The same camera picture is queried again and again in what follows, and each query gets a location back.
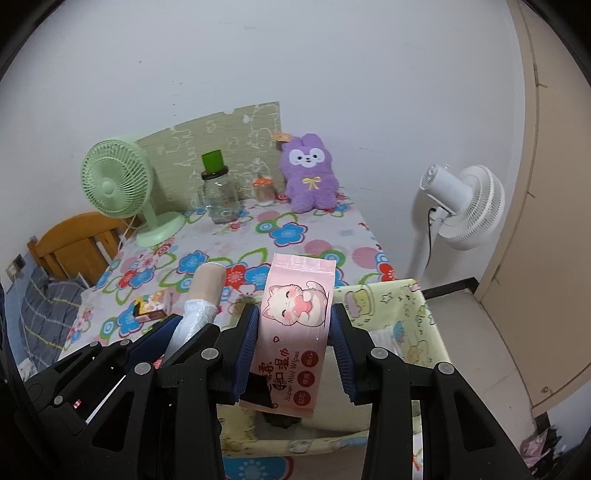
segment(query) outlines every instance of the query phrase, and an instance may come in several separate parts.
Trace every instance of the pink object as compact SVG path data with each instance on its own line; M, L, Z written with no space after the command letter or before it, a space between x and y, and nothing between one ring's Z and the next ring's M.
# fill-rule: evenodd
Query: pink object
M375 256L379 253L374 247L359 247L353 251L353 261L361 268L374 268Z
M281 212L277 212L277 210L265 210L260 213L256 219L259 222L264 222L265 220L275 220L279 215L281 215Z
M548 436L548 429L544 430L539 435L530 437L521 443L521 457L527 465L527 468L532 468L536 463L548 455L551 450L544 451L546 437Z
M311 418L322 375L335 286L334 260L275 254L261 303L251 372L263 375L273 408Z
M304 245L304 252L306 252L308 255L319 257L322 252L330 250L331 248L332 245L326 240L310 240Z

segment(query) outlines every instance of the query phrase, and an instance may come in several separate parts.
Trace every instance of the fan base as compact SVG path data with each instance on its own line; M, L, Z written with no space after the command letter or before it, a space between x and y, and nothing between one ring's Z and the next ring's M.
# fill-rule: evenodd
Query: fan base
M146 224L138 229L135 237L138 247L153 247L161 244L177 233L185 224L184 216L177 212L162 213L156 218L158 220L156 228L151 228Z

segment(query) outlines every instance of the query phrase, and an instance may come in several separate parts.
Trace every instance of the bed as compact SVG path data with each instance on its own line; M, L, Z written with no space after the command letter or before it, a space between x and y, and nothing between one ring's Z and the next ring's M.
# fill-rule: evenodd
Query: bed
M272 255L281 252L335 260L335 298L345 303L356 326L387 328L397 341L406 341L401 355L407 361L432 366L448 360L416 282L394 281L392 265L353 202L344 192L338 199L332 210L304 214L292 212L285 196L279 196L269 207L246 200L239 220L227 225L215 225L203 209L184 212L186 222L181 231L151 248L139 247L131 236L118 251L116 244L125 223L101 219L99 226L97 213L85 214L84 227L74 235L70 233L73 229L56 226L30 245L31 253L62 281L81 273L92 284L80 295L80 307L60 345L59 358L93 341L109 345L124 338L139 338L154 324L135 321L132 310L139 296L166 288L173 295L173 313L182 314L192 275L206 261L219 262L226 268L215 323L222 329L231 327L245 304L260 299ZM68 232L71 240L62 241L65 234L55 235L55 231ZM398 317L401 321L391 321ZM226 419L222 447L230 479L243 478L240 473L245 468L261 475L273 471L276 478L308 478L306 465L316 463L304 457L328 452L335 455L338 450L363 446L367 439L363 431L308 439L301 435L260 437L252 413L236 408L219 414ZM415 433L413 468L420 476L420 424ZM325 478L359 478L355 469L345 471L342 465L335 463L334 473Z
M18 319L22 343L15 352L23 349L28 360L24 377L58 360L78 315L82 292L100 278L109 258L117 254L125 228L121 220L83 213L27 244L28 265L9 292L16 304L11 311Z

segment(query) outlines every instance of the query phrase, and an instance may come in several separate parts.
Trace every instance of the fan pole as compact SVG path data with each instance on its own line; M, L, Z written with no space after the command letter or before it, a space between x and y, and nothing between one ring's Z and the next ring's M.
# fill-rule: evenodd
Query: fan pole
M428 241L431 242L431 250L433 249L433 244L435 243L435 239L437 238L437 236L439 234L439 229L441 228L443 221L449 216L450 216L450 213L443 207L437 207L437 209L434 212L431 212L429 214L429 225L431 227L431 238L428 239ZM421 282L425 276L425 270L427 269L427 266L428 266L428 260L425 262L424 265L425 266L420 271L420 273L417 274L416 280L418 282Z
M144 208L142 209L142 213L144 214L144 219L148 224L150 229L158 228L158 217L156 216L156 212L154 211L154 206L152 205L152 200L150 200Z

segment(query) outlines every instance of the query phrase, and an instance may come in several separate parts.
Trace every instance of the white standing fan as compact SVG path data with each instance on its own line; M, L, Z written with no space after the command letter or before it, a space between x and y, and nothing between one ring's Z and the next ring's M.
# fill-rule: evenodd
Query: white standing fan
M485 243L505 209L501 181L482 165L464 168L456 177L433 164L421 179L421 190L439 204L429 215L432 237L439 235L456 250Z

